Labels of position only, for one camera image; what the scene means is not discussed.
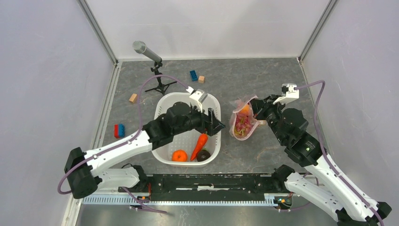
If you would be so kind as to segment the peach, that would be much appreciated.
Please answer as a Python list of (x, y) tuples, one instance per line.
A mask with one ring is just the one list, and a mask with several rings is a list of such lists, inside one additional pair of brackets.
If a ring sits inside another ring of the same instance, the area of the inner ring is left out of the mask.
[(245, 104), (244, 107), (239, 111), (239, 114), (250, 115), (252, 112), (250, 105)]

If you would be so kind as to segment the orange carrot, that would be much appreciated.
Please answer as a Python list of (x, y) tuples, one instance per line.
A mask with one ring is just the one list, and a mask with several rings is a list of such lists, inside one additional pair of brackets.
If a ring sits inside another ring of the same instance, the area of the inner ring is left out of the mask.
[(205, 146), (205, 144), (208, 141), (208, 135), (207, 134), (201, 134), (197, 140), (196, 146), (194, 147), (194, 150), (191, 154), (190, 161), (193, 161), (196, 157), (199, 151), (202, 150), (202, 148)]

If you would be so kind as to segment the clear zip top bag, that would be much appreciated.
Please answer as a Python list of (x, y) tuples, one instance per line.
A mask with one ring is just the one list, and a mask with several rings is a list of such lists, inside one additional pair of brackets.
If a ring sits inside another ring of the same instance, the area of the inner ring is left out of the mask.
[(258, 98), (257, 95), (249, 95), (230, 102), (234, 106), (234, 110), (229, 122), (229, 132), (232, 137), (239, 141), (248, 139), (261, 124), (260, 121), (254, 118), (253, 108), (250, 103), (251, 100), (256, 98)]

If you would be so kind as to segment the purple grapes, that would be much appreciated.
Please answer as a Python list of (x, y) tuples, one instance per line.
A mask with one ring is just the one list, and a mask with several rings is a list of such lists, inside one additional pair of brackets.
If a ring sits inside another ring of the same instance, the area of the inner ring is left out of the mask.
[(248, 115), (242, 115), (242, 114), (237, 115), (234, 126), (235, 132), (237, 134), (244, 136), (251, 131), (252, 127), (253, 125)]

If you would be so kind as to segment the white plastic basket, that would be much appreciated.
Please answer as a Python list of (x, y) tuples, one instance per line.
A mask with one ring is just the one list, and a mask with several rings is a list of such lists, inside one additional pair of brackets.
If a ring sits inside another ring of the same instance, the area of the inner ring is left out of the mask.
[[(161, 114), (166, 113), (168, 108), (172, 107), (174, 103), (179, 101), (189, 104), (189, 94), (183, 92), (173, 92), (163, 96), (157, 103), (154, 118), (156, 119)], [(171, 166), (204, 167), (208, 165), (212, 160), (214, 160), (220, 152), (222, 136), (221, 131), (219, 131), (216, 135), (209, 137), (207, 143), (204, 146), (204, 148), (211, 154), (208, 159), (201, 162), (198, 162), (196, 160), (188, 160), (186, 162), (172, 161), (172, 155), (177, 150), (185, 151), (187, 153), (187, 156), (190, 157), (196, 146), (199, 136), (200, 133), (196, 130), (191, 130), (179, 134), (177, 136), (174, 136), (173, 142), (152, 151), (152, 154), (161, 163)]]

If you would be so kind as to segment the orange tangerine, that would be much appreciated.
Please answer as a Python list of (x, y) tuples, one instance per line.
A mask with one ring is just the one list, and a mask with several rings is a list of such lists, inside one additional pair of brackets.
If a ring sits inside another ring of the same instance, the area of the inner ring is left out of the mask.
[(172, 161), (178, 161), (178, 162), (186, 162), (188, 160), (188, 155), (184, 150), (176, 150), (172, 154)]

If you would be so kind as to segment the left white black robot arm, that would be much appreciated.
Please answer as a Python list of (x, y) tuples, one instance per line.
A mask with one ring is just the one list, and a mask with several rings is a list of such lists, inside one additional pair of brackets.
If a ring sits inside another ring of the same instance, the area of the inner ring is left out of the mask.
[(80, 147), (72, 149), (59, 185), (67, 180), (72, 196), (75, 199), (85, 198), (111, 181), (106, 170), (113, 165), (168, 145), (182, 133), (196, 130), (214, 136), (224, 128), (225, 124), (217, 118), (212, 108), (205, 111), (184, 102), (176, 102), (165, 113), (128, 137), (85, 152)]

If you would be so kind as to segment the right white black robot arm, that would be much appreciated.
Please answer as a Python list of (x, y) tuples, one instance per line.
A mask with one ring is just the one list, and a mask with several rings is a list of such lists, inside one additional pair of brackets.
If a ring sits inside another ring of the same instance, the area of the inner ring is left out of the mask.
[(339, 169), (325, 148), (306, 129), (308, 121), (302, 111), (275, 103), (278, 95), (254, 98), (250, 106), (254, 118), (265, 120), (285, 153), (304, 167), (325, 186), (309, 183), (287, 165), (272, 175), (272, 187), (277, 192), (296, 193), (327, 213), (339, 226), (378, 226), (391, 213), (386, 202), (377, 202), (365, 194)]

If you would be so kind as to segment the dark avocado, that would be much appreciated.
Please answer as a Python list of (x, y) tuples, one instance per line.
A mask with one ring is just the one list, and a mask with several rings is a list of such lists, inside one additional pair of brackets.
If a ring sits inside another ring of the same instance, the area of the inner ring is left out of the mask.
[(205, 160), (209, 159), (210, 157), (211, 157), (210, 152), (208, 152), (205, 149), (202, 149), (201, 151), (198, 152), (198, 154), (196, 156), (196, 160), (198, 162), (202, 162), (202, 161), (205, 161)]

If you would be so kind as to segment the small wooden cube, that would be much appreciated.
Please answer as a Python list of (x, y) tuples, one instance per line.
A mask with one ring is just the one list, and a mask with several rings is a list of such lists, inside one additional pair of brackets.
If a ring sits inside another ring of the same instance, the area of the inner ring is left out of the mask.
[(201, 83), (201, 84), (204, 84), (204, 82), (205, 82), (205, 76), (199, 76), (199, 77), (198, 77), (198, 82)]

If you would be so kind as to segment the wooden block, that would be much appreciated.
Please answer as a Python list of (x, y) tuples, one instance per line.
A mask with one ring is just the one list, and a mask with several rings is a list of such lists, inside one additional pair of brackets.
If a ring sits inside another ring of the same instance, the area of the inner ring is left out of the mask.
[(137, 98), (138, 98), (138, 95), (137, 95), (136, 93), (134, 93), (134, 94), (132, 94), (131, 97), (129, 98), (129, 102), (131, 102), (131, 103), (134, 104), (134, 103), (136, 103)]

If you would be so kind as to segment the red blue toy brick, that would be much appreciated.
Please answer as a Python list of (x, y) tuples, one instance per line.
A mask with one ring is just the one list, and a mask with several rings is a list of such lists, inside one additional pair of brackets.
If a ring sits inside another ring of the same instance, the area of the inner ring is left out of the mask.
[(125, 137), (125, 126), (123, 124), (120, 123), (114, 125), (114, 137), (115, 138)]

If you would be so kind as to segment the grey microphone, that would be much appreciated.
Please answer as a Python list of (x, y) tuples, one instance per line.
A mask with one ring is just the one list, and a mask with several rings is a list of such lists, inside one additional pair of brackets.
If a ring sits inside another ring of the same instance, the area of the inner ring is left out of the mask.
[(162, 58), (148, 48), (143, 41), (136, 40), (133, 42), (132, 46), (136, 53), (144, 55), (156, 63), (162, 62)]

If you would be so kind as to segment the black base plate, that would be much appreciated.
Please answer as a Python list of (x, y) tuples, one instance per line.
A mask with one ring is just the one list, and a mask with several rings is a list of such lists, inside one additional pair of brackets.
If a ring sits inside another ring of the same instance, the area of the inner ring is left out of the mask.
[(270, 174), (152, 174), (132, 188), (150, 201), (263, 201), (289, 191)]

